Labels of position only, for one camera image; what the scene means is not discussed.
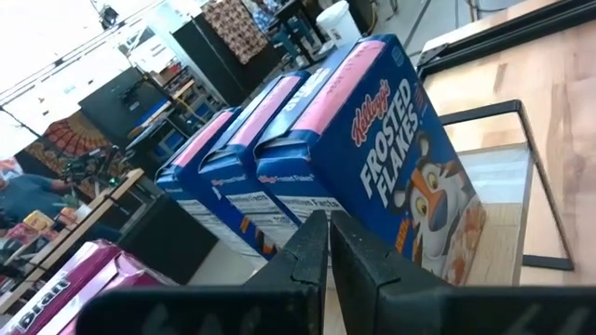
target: white bucket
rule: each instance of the white bucket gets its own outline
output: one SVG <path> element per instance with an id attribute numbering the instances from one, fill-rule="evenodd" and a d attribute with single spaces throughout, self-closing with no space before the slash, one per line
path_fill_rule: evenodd
<path id="1" fill-rule="evenodd" d="M 317 16 L 317 24 L 327 32 L 337 47 L 355 43 L 361 38 L 360 31 L 349 12 L 349 4 L 345 0 L 323 10 Z"/>

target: black plastic holder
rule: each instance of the black plastic holder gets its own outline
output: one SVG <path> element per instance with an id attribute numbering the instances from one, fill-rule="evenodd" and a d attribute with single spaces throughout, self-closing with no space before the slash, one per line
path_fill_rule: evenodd
<path id="1" fill-rule="evenodd" d="M 575 269 L 575 264 L 573 261 L 572 251 L 569 246 L 569 239 L 563 227 L 561 213 L 558 210 L 554 195 L 550 189 L 549 178 L 544 168 L 544 164 L 542 163 L 542 159 L 540 158 L 540 154 L 538 153 L 538 149 L 534 140 L 534 134 L 532 132 L 532 128 L 530 127 L 530 123 L 523 108 L 522 102 L 520 100 L 509 100 L 463 112 L 446 114 L 440 116 L 440 121 L 444 126 L 449 126 L 502 114 L 516 114 L 520 119 L 521 129 L 523 131 L 523 135 L 525 136 L 528 149 L 530 151 L 530 156 L 532 157 L 532 163 L 538 172 L 540 183 L 542 184 L 547 201 L 549 202 L 550 211 L 552 212 L 552 217 L 555 221 L 557 231 L 561 237 L 562 246 L 565 252 L 564 258 L 523 255 L 521 264 L 525 266 L 554 270 L 573 271 Z"/>
<path id="2" fill-rule="evenodd" d="M 596 0 L 562 0 L 461 40 L 426 50 L 418 76 L 427 76 L 596 19 Z"/>

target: cardboard box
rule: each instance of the cardboard box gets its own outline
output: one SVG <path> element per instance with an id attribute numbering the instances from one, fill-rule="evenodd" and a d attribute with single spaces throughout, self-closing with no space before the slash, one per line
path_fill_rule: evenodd
<path id="1" fill-rule="evenodd" d="M 283 247 L 298 229 L 298 219 L 255 176 L 254 146 L 269 122 L 309 76 L 301 71 L 272 80 L 225 131 L 203 160 L 199 175 L 211 183 L 276 245 Z"/>
<path id="2" fill-rule="evenodd" d="M 260 268 L 275 255 L 277 247 L 237 208 L 218 195 L 208 181 L 198 176 L 198 166 L 222 134 L 246 120 L 249 111 L 231 108 L 213 116 L 200 133 L 191 138 L 157 175 L 157 186 L 230 249 Z"/>
<path id="3" fill-rule="evenodd" d="M 175 283 L 108 242 L 87 242 L 0 332 L 74 334 L 81 308 L 101 291 L 154 285 Z"/>
<path id="4" fill-rule="evenodd" d="M 406 258 L 464 282 L 484 210 L 395 35 L 360 40 L 257 175 L 304 218 L 338 204 Z"/>

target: blue cereal box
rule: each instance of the blue cereal box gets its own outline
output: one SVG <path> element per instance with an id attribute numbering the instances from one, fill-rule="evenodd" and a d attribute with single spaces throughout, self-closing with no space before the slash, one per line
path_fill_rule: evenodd
<path id="1" fill-rule="evenodd" d="M 265 127 L 308 78 L 284 74 L 271 81 L 203 159 L 199 175 L 280 247 L 298 229 L 298 220 L 257 180 L 253 149 Z"/>
<path id="2" fill-rule="evenodd" d="M 213 143 L 235 120 L 247 116 L 240 108 L 227 109 L 213 116 L 160 169 L 156 184 L 230 249 L 259 268 L 275 255 L 277 247 L 210 183 L 198 176 L 198 166 Z"/>
<path id="3" fill-rule="evenodd" d="M 397 37 L 360 40 L 299 108 L 264 139 L 260 180 L 296 216 L 343 208 L 404 257 L 463 284 L 484 209 Z"/>

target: tapestry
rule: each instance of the tapestry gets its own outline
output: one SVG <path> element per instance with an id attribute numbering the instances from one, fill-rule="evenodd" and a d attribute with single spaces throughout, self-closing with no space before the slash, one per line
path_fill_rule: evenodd
<path id="1" fill-rule="evenodd" d="M 51 124 L 43 139 L 33 142 L 25 151 L 60 175 L 66 164 L 75 157 L 109 146 L 112 143 L 81 112 L 76 112 Z M 129 163 L 122 162 L 123 158 L 122 154 L 118 154 L 112 161 L 109 168 L 112 177 L 121 176 L 132 169 Z M 78 189 L 91 199 L 95 197 L 93 184 L 89 180 L 78 185 Z"/>
<path id="2" fill-rule="evenodd" d="M 202 7 L 205 20 L 213 27 L 240 63 L 246 64 L 267 46 L 267 39 L 240 0 L 208 2 Z"/>

